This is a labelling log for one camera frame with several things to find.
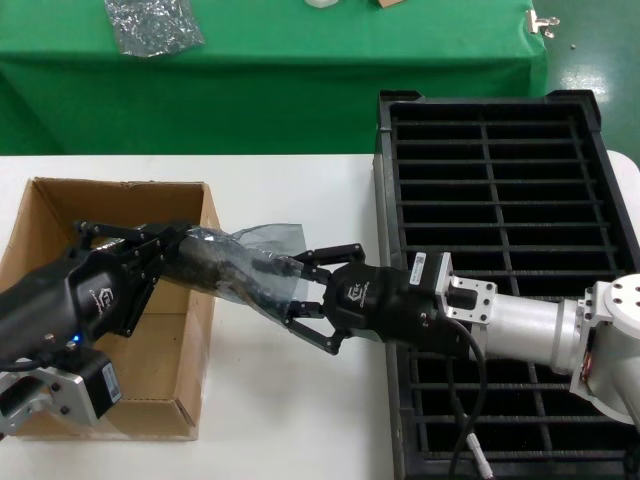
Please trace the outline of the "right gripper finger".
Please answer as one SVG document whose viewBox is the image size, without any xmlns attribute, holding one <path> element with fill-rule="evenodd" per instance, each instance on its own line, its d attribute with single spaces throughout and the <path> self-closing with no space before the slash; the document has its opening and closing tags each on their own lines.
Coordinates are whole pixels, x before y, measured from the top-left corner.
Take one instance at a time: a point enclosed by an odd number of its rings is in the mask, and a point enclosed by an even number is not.
<svg viewBox="0 0 640 480">
<path fill-rule="evenodd" d="M 319 302 L 293 301 L 286 314 L 286 329 L 297 338 L 328 353 L 337 355 L 346 331 L 329 322 Z"/>
<path fill-rule="evenodd" d="M 359 243 L 308 250 L 293 257 L 303 265 L 301 277 L 315 283 L 327 283 L 332 273 L 327 265 L 363 263 L 366 255 Z"/>
</svg>

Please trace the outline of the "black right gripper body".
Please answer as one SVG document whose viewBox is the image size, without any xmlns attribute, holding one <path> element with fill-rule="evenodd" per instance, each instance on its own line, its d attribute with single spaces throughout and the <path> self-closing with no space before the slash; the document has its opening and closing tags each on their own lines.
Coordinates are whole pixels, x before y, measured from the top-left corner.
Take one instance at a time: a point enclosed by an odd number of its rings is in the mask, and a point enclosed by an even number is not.
<svg viewBox="0 0 640 480">
<path fill-rule="evenodd" d="M 436 279 L 434 263 L 426 264 L 416 285 L 408 270 L 349 263 L 329 277 L 324 315 L 353 336 L 464 356 L 466 341 L 438 311 Z"/>
</svg>

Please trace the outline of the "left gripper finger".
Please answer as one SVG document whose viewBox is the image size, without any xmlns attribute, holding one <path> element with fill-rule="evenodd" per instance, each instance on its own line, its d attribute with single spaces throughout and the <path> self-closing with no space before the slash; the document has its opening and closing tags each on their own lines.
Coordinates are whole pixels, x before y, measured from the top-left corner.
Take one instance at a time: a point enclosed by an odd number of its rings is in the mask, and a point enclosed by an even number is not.
<svg viewBox="0 0 640 480">
<path fill-rule="evenodd" d="M 76 222 L 74 228 L 77 238 L 73 247 L 78 250 L 90 250 L 91 243 L 95 238 L 115 238 L 135 245 L 150 243 L 160 249 L 167 248 L 167 242 L 161 230 L 153 230 L 147 227 L 122 227 L 88 221 Z"/>
<path fill-rule="evenodd" d="M 191 225 L 182 222 L 150 223 L 123 228 L 121 264 L 129 289 L 154 285 L 166 265 L 176 257 Z"/>
</svg>

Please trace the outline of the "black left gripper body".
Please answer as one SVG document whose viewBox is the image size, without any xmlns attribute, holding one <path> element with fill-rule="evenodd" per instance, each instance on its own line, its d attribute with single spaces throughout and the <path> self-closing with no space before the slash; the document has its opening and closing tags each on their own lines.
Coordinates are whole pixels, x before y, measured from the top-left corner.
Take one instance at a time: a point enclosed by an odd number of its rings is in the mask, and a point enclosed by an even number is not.
<svg viewBox="0 0 640 480">
<path fill-rule="evenodd" d="M 129 289 L 121 256 L 92 250 L 29 272 L 1 293 L 1 367 L 35 369 L 75 337 L 90 344 L 108 333 L 128 337 L 151 296 Z"/>
</svg>

